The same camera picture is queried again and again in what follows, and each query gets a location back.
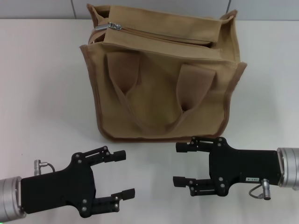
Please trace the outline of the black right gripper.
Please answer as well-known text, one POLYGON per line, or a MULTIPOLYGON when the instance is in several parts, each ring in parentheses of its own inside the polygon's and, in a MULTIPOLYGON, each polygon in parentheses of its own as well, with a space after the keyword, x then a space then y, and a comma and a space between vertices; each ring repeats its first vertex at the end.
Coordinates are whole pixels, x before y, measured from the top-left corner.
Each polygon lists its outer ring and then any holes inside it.
POLYGON ((260 183, 267 179, 278 185, 281 168, 275 150, 234 149, 225 138, 192 136, 190 143, 177 142, 178 153, 208 152, 210 179, 173 177, 175 187, 188 187, 191 196, 227 196, 236 183, 260 183))

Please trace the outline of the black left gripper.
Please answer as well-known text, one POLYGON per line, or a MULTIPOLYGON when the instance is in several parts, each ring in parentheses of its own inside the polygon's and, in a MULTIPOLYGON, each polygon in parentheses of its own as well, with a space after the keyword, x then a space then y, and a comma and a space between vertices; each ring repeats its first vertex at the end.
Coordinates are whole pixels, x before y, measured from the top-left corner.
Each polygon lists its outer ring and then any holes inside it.
POLYGON ((95 183, 90 164, 126 160, 124 150, 111 153, 107 146, 72 156, 67 168, 23 178, 21 205, 25 212, 40 212, 63 206, 73 206, 78 212, 104 214, 119 212, 120 200, 135 197, 128 189, 108 197, 95 198, 95 183))

